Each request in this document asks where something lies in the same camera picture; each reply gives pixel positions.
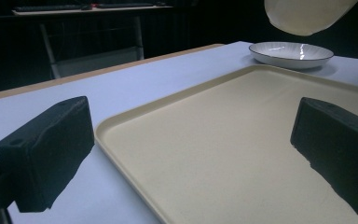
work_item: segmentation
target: wooden table edge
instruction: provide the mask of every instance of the wooden table edge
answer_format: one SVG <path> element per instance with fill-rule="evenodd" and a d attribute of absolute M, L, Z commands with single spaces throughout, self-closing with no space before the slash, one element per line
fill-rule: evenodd
<path fill-rule="evenodd" d="M 62 77 L 59 79 L 53 79 L 53 80 L 40 82 L 40 83 L 28 85 L 28 86 L 18 87 L 18 88 L 11 89 L 11 90 L 0 91 L 0 98 L 5 98 L 8 96 L 12 96 L 12 95 L 22 94 L 22 93 L 29 92 L 29 91 L 37 91 L 37 90 L 45 89 L 48 87 L 61 85 L 63 83 L 77 81 L 79 79 L 88 78 L 88 77 L 95 77 L 95 76 L 98 76 L 101 74 L 133 67 L 136 65 L 144 64 L 144 63 L 152 63 L 152 62 L 155 62 L 158 60 L 169 59 L 172 57 L 185 55 L 185 54 L 193 53 L 193 52 L 197 52 L 197 51 L 202 51 L 205 49 L 217 48 L 220 46 L 223 46 L 223 44 L 212 44 L 212 45 L 199 47 L 199 48 L 195 48 L 195 49 L 187 49 L 187 50 L 178 51 L 178 52 L 171 53 L 171 54 L 161 55 L 161 56 L 150 58 L 150 59 L 144 59 L 144 60 L 133 62 L 133 63 L 124 63 L 121 65 L 107 67 L 107 68 L 103 68 L 103 69 L 99 69 L 99 70 L 94 70 L 91 72 L 82 73 L 82 74 L 78 74 L 78 75 L 74 75 L 74 76 L 70 76 L 70 77 Z"/>

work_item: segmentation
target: white bowl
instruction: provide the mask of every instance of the white bowl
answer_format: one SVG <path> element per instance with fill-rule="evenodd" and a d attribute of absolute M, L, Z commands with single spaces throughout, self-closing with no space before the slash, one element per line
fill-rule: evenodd
<path fill-rule="evenodd" d="M 261 63 L 289 69 L 321 66 L 334 56 L 333 51 L 329 49 L 289 42 L 257 43 L 251 45 L 249 50 Z"/>

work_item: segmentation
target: white tabletop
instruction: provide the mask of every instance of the white tabletop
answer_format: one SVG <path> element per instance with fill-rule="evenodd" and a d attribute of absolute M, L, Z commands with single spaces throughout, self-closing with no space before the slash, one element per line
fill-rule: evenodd
<path fill-rule="evenodd" d="M 59 101 L 86 95 L 94 127 L 110 116 L 157 100 L 215 77 L 257 64 L 250 43 L 237 42 L 96 77 L 0 99 L 0 140 Z M 333 57 L 326 65 L 302 72 L 358 85 L 358 60 Z M 124 177 L 94 147 L 50 210 L 19 213 L 14 223 L 158 223 Z"/>

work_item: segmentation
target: beige tray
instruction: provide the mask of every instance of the beige tray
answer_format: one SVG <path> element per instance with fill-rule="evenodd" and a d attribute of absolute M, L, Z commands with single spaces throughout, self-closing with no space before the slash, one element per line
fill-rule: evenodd
<path fill-rule="evenodd" d="M 303 96 L 358 115 L 357 87 L 256 65 L 106 119 L 95 135 L 164 222 L 358 223 L 290 144 Z"/>

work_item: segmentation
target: white object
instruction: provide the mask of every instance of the white object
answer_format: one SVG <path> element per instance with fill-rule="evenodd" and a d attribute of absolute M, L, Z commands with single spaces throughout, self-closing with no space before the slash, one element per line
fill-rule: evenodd
<path fill-rule="evenodd" d="M 265 0 L 272 25 L 293 35 L 312 35 L 327 29 L 358 0 Z"/>
<path fill-rule="evenodd" d="M 329 49 L 289 42 L 258 43 L 251 45 L 249 50 L 261 63 L 289 69 L 321 66 L 334 56 Z"/>

